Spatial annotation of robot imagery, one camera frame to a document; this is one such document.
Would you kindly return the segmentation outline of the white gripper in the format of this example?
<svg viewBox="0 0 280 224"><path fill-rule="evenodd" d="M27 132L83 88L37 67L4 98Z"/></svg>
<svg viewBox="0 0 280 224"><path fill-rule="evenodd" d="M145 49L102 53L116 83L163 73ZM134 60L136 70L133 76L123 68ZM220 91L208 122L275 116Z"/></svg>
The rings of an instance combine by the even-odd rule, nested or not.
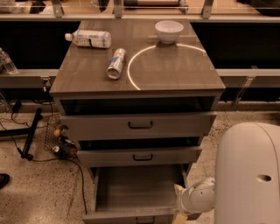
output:
<svg viewBox="0 0 280 224"><path fill-rule="evenodd" d="M207 213L214 209L215 179L205 178L189 188L174 185L177 208L171 224L186 224L186 214Z"/></svg>

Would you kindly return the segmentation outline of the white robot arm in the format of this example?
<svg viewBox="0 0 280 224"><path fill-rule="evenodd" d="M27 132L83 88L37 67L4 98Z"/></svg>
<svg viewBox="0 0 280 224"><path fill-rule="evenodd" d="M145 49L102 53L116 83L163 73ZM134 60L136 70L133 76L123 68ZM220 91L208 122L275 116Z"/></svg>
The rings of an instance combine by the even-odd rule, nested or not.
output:
<svg viewBox="0 0 280 224"><path fill-rule="evenodd" d="M211 210L214 224L280 224L280 127L236 124L220 140L215 176L174 190L172 224Z"/></svg>

